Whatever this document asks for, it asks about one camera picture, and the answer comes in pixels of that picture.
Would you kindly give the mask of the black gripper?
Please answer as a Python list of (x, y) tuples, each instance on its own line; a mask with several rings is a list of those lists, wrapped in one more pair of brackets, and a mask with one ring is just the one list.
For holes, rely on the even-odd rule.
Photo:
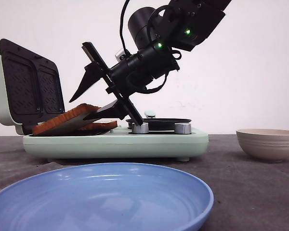
[(116, 100), (87, 115), (83, 120), (118, 118), (123, 120), (126, 116), (137, 124), (143, 123), (129, 96), (134, 93), (155, 93), (161, 89), (147, 89), (146, 86), (170, 71), (179, 70), (179, 65), (167, 47), (148, 46), (137, 53), (122, 60), (112, 68), (108, 68), (100, 54), (91, 42), (84, 42), (82, 47), (91, 59), (91, 63), (84, 67), (85, 73), (78, 89), (69, 100), (75, 101), (93, 84), (101, 78), (107, 83), (107, 93), (115, 95)]

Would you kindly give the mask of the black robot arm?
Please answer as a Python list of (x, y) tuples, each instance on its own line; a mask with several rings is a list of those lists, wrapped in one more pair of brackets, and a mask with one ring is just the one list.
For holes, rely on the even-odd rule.
[(147, 85), (179, 70), (181, 51), (191, 51), (207, 39), (224, 18), (228, 4), (227, 0), (172, 0), (159, 8), (138, 9), (128, 21), (138, 51), (131, 54), (124, 50), (113, 67), (105, 64), (92, 43), (84, 42), (82, 48), (91, 62), (85, 67), (73, 100), (100, 79), (108, 85), (107, 93), (116, 97), (112, 103), (87, 115), (86, 120), (130, 116), (135, 124), (141, 125), (143, 119), (129, 97), (136, 92), (159, 91), (159, 87), (148, 89)]

